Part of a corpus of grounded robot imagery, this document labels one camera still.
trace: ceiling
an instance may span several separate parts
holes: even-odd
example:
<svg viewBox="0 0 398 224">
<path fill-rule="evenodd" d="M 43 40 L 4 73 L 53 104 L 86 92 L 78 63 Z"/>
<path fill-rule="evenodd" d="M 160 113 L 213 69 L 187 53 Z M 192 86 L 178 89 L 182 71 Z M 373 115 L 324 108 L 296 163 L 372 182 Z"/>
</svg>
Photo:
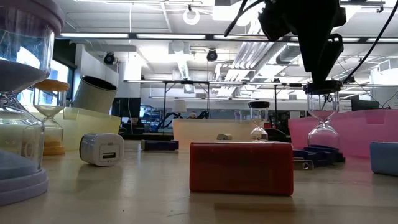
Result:
<svg viewBox="0 0 398 224">
<path fill-rule="evenodd" d="M 222 34 L 230 21 L 215 21 L 212 18 L 214 1 L 203 1 L 204 6 L 193 6 L 200 11 L 200 20 L 195 25 L 188 25 L 183 14 L 186 6 L 171 6 L 169 4 L 106 4 L 103 2 L 80 2 L 74 0 L 56 0 L 66 14 L 66 24 L 63 32 L 135 32 L 135 33 L 183 33 L 183 34 Z M 352 17 L 343 26 L 335 30 L 343 37 L 375 37 L 381 30 L 391 12 L 390 0 L 382 13 L 377 13 L 376 6 L 357 8 Z M 251 25 L 235 26 L 232 34 L 247 34 Z M 395 16 L 384 33 L 384 37 L 398 37 L 398 17 Z M 146 78 L 157 74 L 171 74 L 178 70 L 177 62 L 169 59 L 169 43 L 167 40 L 92 40 L 92 44 L 101 45 L 135 45 L 146 60 L 143 74 Z M 216 49 L 219 61 L 233 61 L 241 48 L 241 42 L 224 41 L 187 41 L 191 53 L 187 65 L 190 70 L 214 72 L 218 62 L 207 62 L 208 49 Z M 369 50 L 368 44 L 345 44 L 344 52 L 339 58 L 329 77 L 335 77 L 357 66 L 361 57 Z M 97 54 L 105 52 L 96 50 Z M 128 57 L 127 52 L 116 52 L 120 59 Z M 398 56 L 398 44 L 379 44 L 369 57 L 369 62 L 381 62 L 390 57 Z M 359 82 L 369 81 L 369 68 L 376 63 L 364 63 L 357 72 Z M 300 57 L 294 66 L 284 70 L 284 80 L 301 80 L 305 82 L 310 77 L 303 69 Z"/>
</svg>

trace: table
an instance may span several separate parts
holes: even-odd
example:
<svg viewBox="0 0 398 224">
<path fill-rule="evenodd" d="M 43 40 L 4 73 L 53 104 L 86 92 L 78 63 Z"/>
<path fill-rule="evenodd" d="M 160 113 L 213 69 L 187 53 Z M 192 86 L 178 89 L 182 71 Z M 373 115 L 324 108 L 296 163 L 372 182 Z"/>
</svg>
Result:
<svg viewBox="0 0 398 224">
<path fill-rule="evenodd" d="M 369 161 L 295 171 L 291 197 L 191 194 L 189 154 L 140 152 L 95 167 L 78 152 L 48 156 L 49 191 L 0 208 L 0 223 L 397 223 L 398 178 Z"/>
</svg>

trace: red box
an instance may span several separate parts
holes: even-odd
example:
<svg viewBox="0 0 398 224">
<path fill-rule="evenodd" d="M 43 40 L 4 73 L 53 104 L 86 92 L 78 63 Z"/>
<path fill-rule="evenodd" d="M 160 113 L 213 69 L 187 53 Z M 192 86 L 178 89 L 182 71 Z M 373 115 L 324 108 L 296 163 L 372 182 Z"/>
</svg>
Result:
<svg viewBox="0 0 398 224">
<path fill-rule="evenodd" d="M 282 142 L 193 142 L 190 190 L 292 195 L 292 146 Z"/>
</svg>

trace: hourglass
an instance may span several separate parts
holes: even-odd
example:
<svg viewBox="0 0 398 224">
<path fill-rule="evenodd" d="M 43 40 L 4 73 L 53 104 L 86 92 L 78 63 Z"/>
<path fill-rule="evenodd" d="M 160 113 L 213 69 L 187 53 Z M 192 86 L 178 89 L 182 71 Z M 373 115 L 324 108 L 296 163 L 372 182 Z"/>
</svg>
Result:
<svg viewBox="0 0 398 224">
<path fill-rule="evenodd" d="M 325 89 L 311 90 L 311 84 L 304 90 L 308 98 L 308 112 L 317 119 L 318 125 L 308 134 L 308 146 L 339 148 L 339 135 L 330 125 L 331 118 L 339 111 L 338 91 L 341 82 L 325 81 Z"/>
<path fill-rule="evenodd" d="M 250 138 L 254 142 L 264 142 L 268 140 L 268 134 L 263 128 L 264 122 L 268 120 L 269 102 L 252 101 L 249 102 L 251 121 L 256 125 L 250 133 Z"/>
<path fill-rule="evenodd" d="M 57 80 L 44 80 L 34 85 L 34 107 L 44 115 L 44 156 L 64 154 L 63 128 L 54 116 L 65 107 L 69 84 Z"/>
</svg>

